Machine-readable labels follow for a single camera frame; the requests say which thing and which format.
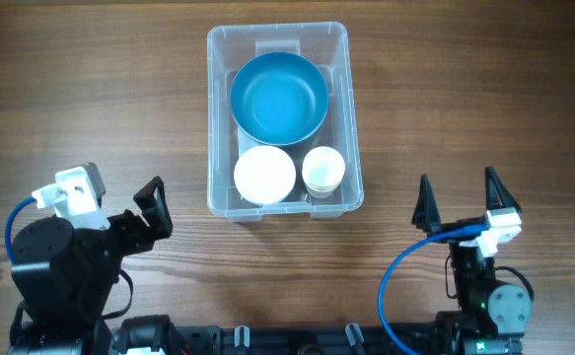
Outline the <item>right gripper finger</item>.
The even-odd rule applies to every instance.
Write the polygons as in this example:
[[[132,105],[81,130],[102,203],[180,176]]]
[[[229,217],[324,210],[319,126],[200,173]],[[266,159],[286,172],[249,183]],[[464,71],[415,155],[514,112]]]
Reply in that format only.
[[[495,170],[492,167],[486,167],[484,174],[486,209],[514,208],[517,213],[522,213],[522,207],[502,183]]]
[[[428,175],[421,176],[419,194],[411,224],[424,233],[440,233],[442,231],[440,213]]]

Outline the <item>yellow cup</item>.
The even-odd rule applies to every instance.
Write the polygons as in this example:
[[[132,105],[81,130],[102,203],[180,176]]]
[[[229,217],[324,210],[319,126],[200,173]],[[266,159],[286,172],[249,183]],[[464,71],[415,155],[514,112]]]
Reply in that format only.
[[[312,149],[302,167],[308,193],[313,198],[329,197],[342,182],[345,169],[345,161],[337,150],[327,146]]]

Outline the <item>pink small bowl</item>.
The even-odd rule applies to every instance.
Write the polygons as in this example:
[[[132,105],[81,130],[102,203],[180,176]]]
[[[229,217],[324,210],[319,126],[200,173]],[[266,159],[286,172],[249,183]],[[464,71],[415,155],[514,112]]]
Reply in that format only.
[[[281,202],[293,190],[296,168],[290,156],[274,146],[248,149],[234,167],[234,183],[246,201],[256,205]]]

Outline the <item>dark blue bowl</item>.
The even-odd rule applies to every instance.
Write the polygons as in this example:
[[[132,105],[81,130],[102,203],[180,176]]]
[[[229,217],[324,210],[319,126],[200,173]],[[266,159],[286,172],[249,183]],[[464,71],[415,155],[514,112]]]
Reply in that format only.
[[[321,70],[290,52],[264,53],[245,64],[231,87],[233,119],[249,138],[274,146],[300,144],[316,134],[330,93]]]

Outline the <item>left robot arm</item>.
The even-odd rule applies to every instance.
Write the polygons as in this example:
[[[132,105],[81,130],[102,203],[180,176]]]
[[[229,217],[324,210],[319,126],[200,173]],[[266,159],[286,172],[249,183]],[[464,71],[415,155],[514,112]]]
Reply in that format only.
[[[11,243],[12,278],[23,300],[10,329],[11,354],[108,354],[133,347],[112,334],[104,311],[112,286],[126,279],[123,259],[167,239],[173,223],[164,183],[153,177],[134,196],[139,214],[126,210],[93,229],[59,215],[30,223]]]

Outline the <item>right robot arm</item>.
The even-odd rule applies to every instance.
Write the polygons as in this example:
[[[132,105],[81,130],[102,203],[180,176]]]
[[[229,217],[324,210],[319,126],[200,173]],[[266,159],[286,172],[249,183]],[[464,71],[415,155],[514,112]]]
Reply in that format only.
[[[411,223],[449,247],[445,269],[453,273],[458,303],[439,312],[411,345],[428,354],[521,354],[535,292],[510,266],[497,266],[498,246],[522,232],[522,208],[491,167],[484,170],[485,212],[443,223],[428,176],[422,176]]]

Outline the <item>clear plastic storage container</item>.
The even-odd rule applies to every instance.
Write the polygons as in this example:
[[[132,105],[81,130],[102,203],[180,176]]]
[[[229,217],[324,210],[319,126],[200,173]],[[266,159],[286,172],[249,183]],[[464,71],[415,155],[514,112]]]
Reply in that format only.
[[[337,150],[346,164],[342,182],[326,198],[314,198],[302,180],[273,205],[254,205],[236,189],[234,167],[246,150],[256,146],[232,116],[230,96],[238,71],[268,52],[301,55],[322,72],[329,92],[323,125],[307,141],[286,148],[295,166],[318,146]],[[334,218],[362,205],[364,188],[360,162],[348,31],[340,22],[232,25],[213,28],[207,36],[208,182],[211,212],[233,222],[259,221],[266,215],[307,213]]]

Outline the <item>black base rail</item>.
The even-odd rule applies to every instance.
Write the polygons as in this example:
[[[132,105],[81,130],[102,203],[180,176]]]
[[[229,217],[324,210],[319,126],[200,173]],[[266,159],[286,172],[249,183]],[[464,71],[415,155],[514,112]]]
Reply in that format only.
[[[139,319],[111,333],[97,354],[401,354],[381,327],[235,328]]]

